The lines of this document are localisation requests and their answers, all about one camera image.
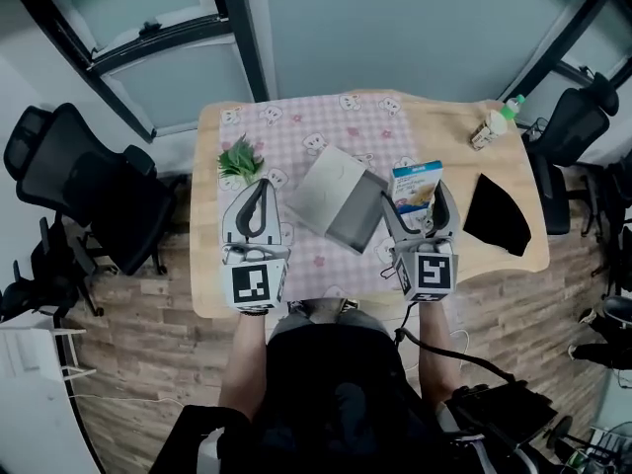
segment pink checkered tablecloth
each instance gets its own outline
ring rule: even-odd
[[[386,181],[394,166],[417,163],[399,98],[344,94],[236,106],[221,113],[219,152],[244,133],[266,160],[263,177],[275,186],[281,237],[291,248],[283,300],[353,297],[399,289],[395,276],[380,276],[390,267],[388,247],[392,245],[384,221],[364,254],[358,256],[290,221],[284,208],[327,144],[353,155]],[[244,187],[241,178],[219,180],[217,200],[222,216]],[[219,228],[223,245],[221,223]]]

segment wooden table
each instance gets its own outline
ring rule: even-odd
[[[393,92],[383,92],[385,96]],[[531,229],[531,241],[522,257],[460,232],[456,240],[458,281],[492,271],[515,269],[538,272],[549,265],[549,247],[544,216],[533,174],[519,133],[510,132],[482,151],[474,151],[468,137],[496,101],[475,104],[436,102],[398,93],[403,101],[421,162],[441,160],[443,180],[451,191],[461,226],[481,173],[501,186],[517,203]],[[231,316],[226,307],[219,276],[221,262],[217,212],[217,149],[219,114],[239,104],[217,104],[204,108],[197,128],[196,158],[191,193],[191,288],[195,312],[204,318]],[[502,223],[490,212],[490,223]],[[400,292],[372,293],[355,297],[376,302],[401,302]]]

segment floor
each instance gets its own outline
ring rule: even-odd
[[[67,322],[88,329],[77,353],[95,375],[74,385],[76,394],[134,399],[174,399],[183,404],[214,405],[222,367],[227,361],[235,319],[206,320],[193,311],[189,265],[189,192],[181,189],[173,233],[162,245],[169,269],[156,276],[150,265],[134,277],[97,275],[95,301],[106,315],[94,318],[77,304]],[[550,238],[551,265],[538,274],[495,273],[458,286],[444,300],[452,330],[466,329],[468,352],[490,359],[529,381],[529,387],[553,400],[560,415],[574,416],[573,433],[589,436],[589,426],[601,391],[603,369],[571,361],[571,343],[595,339],[577,324],[580,313],[599,303],[602,277],[591,278],[600,261],[593,237],[580,237],[581,212],[573,206],[570,234]],[[401,323],[404,305],[362,304],[392,331]],[[269,316],[272,329],[277,316]],[[415,330],[417,322],[409,323]],[[454,335],[465,348],[464,334]],[[410,383],[419,391],[416,352],[401,349]],[[465,382],[499,384],[484,369],[465,363]],[[180,413],[171,401],[160,403],[78,397],[81,416],[106,471],[147,472]]]

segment office chair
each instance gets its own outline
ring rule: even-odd
[[[596,219],[597,235],[600,236],[596,184],[590,174],[592,167],[583,164],[589,171],[588,175],[582,177],[586,189],[567,193],[564,176],[557,166],[576,164],[584,151],[609,129],[610,121],[606,113],[614,116],[618,107],[616,91],[607,79],[597,73],[588,88],[566,90],[542,136],[525,143],[549,235],[569,232],[569,198],[573,198],[585,201],[591,211],[588,228],[583,235],[588,233]]]
[[[126,275],[152,257],[157,274],[165,268],[158,242],[176,206],[174,189],[156,179],[151,158],[130,145],[122,153],[105,147],[72,104],[53,113],[28,107],[4,152],[7,171],[17,181],[18,198],[48,207],[90,230],[101,248]]]

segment leafy herb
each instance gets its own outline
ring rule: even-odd
[[[230,149],[217,158],[220,177],[241,176],[246,185],[252,185],[264,165],[262,157],[255,156],[255,148],[246,140],[244,133]]]

